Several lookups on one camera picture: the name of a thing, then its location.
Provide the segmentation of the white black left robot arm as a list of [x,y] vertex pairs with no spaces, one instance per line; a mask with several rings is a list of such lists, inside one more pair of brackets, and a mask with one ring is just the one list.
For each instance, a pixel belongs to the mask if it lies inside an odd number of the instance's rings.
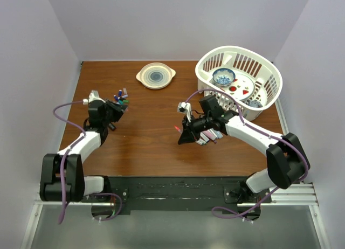
[[43,201],[79,202],[92,195],[100,202],[110,199],[112,192],[105,176],[85,176],[82,164],[101,147],[108,136],[108,126],[118,122],[128,106],[96,98],[79,101],[88,107],[87,124],[79,137],[65,149],[43,157],[40,198]]

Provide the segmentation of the light blue highlighter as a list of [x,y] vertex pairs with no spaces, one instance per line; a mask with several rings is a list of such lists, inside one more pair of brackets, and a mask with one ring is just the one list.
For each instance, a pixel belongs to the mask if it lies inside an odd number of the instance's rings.
[[217,134],[218,138],[219,139],[222,139],[223,138],[223,134],[219,131],[215,131],[215,133]]

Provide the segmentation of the pink highlighter pen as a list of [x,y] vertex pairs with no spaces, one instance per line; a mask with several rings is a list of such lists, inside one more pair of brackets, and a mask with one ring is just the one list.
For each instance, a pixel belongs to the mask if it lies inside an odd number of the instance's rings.
[[175,128],[179,133],[182,133],[182,130],[179,129],[177,126],[174,126],[174,128]]

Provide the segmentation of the lavender highlighter pen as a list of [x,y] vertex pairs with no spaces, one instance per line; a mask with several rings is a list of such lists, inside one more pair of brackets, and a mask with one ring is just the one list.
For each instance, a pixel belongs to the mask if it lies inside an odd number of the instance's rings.
[[218,136],[212,130],[206,130],[203,132],[210,140],[215,141],[218,139]]

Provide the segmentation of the white marker green cap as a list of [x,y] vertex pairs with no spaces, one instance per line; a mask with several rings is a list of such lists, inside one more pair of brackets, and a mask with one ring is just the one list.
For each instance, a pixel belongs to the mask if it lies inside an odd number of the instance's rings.
[[203,140],[198,140],[196,141],[197,144],[201,145],[201,146],[205,146],[207,145],[207,142],[203,141]]

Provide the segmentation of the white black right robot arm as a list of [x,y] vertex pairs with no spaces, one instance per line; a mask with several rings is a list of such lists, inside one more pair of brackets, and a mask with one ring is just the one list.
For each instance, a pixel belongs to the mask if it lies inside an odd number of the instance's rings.
[[308,174],[310,164],[296,135],[279,135],[250,124],[239,112],[224,110],[213,95],[203,97],[199,104],[203,111],[199,117],[192,115],[190,103],[178,104],[177,111],[184,114],[178,144],[197,142],[203,131],[214,130],[242,140],[266,157],[266,169],[241,182],[231,196],[252,202],[263,190],[287,189]]

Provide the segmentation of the black purple highlighter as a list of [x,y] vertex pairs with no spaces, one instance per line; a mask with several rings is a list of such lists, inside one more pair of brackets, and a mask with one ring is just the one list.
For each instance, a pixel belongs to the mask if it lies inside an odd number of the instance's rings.
[[111,122],[109,123],[108,128],[109,128],[111,131],[115,131],[115,130],[116,130],[116,126],[114,126]]

